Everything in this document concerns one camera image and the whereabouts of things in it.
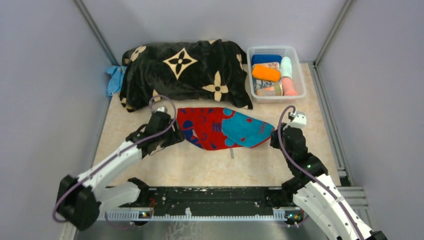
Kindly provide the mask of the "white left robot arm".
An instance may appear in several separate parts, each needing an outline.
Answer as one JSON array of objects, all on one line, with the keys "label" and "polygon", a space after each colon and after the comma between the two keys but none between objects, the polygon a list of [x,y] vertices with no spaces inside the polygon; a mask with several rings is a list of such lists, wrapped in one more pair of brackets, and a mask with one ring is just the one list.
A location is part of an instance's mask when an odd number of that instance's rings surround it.
[{"label": "white left robot arm", "polygon": [[90,228],[98,217],[128,204],[153,208],[153,193],[142,180],[133,177],[118,186],[109,183],[144,157],[184,140],[177,117],[165,107],[153,111],[149,122],[130,133],[120,146],[97,165],[77,176],[67,175],[59,184],[52,218],[69,222],[78,230]]}]

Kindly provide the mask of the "pink panda towel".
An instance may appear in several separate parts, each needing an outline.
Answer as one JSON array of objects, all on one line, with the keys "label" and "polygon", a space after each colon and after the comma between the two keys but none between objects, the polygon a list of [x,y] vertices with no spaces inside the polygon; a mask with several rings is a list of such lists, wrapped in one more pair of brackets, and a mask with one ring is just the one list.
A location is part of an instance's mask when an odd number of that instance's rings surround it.
[{"label": "pink panda towel", "polygon": [[297,96],[298,95],[297,91],[295,90],[294,82],[290,77],[288,77],[288,76],[282,77],[281,78],[281,86],[282,86],[284,96]]}]

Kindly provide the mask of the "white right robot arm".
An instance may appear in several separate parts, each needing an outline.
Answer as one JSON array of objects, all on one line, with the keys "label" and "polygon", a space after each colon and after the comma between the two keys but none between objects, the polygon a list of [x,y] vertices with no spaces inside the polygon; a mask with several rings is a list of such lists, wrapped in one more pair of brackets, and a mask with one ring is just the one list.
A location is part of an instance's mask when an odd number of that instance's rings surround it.
[{"label": "white right robot arm", "polygon": [[327,168],[306,146],[302,128],[304,113],[293,110],[289,123],[280,122],[271,134],[270,145],[282,152],[293,177],[281,185],[281,199],[287,206],[300,207],[329,240],[385,240],[373,230],[340,193]]}]

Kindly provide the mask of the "red blue patterned towel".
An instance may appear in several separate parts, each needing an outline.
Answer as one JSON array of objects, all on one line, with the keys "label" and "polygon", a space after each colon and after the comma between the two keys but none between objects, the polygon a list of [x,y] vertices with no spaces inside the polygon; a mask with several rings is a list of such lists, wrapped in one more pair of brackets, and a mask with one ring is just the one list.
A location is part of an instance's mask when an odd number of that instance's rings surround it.
[{"label": "red blue patterned towel", "polygon": [[275,130],[268,122],[224,107],[178,108],[176,121],[188,142],[208,151],[254,148]]}]

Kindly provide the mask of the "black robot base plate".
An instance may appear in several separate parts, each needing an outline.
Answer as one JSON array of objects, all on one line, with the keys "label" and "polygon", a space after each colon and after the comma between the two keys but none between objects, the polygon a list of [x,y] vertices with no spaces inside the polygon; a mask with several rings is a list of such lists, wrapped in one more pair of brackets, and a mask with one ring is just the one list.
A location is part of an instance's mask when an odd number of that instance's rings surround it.
[{"label": "black robot base plate", "polygon": [[300,221],[303,209],[281,187],[150,187],[130,207],[149,208],[155,216],[266,217]]}]

